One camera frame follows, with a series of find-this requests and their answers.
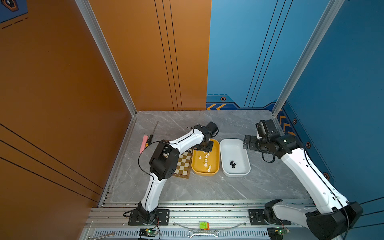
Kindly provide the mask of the white chess pieces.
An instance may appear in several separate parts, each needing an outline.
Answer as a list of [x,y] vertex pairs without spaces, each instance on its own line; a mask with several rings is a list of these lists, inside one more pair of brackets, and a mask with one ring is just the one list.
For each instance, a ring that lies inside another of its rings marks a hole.
[[198,151],[198,163],[205,172],[210,172],[212,168],[210,165],[210,155],[209,152]]

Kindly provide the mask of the black chess pieces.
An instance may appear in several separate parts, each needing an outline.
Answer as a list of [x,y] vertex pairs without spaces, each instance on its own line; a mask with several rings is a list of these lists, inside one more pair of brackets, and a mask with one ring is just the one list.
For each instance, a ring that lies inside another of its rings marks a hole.
[[234,169],[236,167],[236,163],[234,161],[230,162],[231,167]]

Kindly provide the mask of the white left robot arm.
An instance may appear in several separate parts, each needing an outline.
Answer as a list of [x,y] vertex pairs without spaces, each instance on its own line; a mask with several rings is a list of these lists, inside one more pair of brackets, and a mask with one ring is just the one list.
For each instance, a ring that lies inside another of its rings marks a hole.
[[212,138],[219,132],[218,126],[209,122],[206,126],[196,125],[185,135],[171,141],[161,140],[150,158],[150,181],[145,195],[138,203],[137,211],[146,225],[156,218],[159,199],[166,181],[175,173],[179,157],[193,148],[197,151],[211,152]]

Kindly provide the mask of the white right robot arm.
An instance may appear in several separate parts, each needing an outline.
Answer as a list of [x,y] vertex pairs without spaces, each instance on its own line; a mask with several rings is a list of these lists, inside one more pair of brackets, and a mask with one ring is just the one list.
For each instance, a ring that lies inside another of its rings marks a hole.
[[350,202],[321,173],[296,136],[282,135],[273,120],[256,124],[257,135],[246,135],[244,148],[270,154],[281,160],[296,175],[312,198],[313,207],[295,206],[282,199],[265,204],[263,218],[266,224],[276,225],[283,220],[309,229],[319,240],[346,236],[363,214],[357,202]]

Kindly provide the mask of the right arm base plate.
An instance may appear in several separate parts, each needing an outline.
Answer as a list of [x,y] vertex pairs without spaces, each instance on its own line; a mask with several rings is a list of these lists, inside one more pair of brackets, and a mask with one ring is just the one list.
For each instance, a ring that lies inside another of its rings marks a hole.
[[270,210],[250,209],[248,210],[250,223],[252,226],[277,226],[292,225],[292,222],[278,219]]

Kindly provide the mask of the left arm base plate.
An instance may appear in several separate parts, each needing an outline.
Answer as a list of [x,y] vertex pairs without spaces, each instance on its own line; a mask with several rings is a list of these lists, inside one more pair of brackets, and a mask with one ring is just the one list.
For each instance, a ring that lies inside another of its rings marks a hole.
[[141,213],[135,209],[130,212],[129,215],[129,226],[167,226],[170,220],[169,209],[159,209],[151,213]]

